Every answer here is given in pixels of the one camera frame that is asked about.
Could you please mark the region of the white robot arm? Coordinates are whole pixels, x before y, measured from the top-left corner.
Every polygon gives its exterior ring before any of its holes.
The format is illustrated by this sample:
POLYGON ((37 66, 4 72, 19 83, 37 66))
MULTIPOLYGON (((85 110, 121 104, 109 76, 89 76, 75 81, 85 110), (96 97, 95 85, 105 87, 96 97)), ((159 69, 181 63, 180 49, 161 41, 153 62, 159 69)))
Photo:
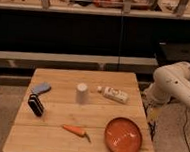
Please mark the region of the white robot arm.
POLYGON ((152 106, 163 106, 174 97, 190 109, 190 63, 182 61, 158 67, 145 94, 146 102, 152 106))

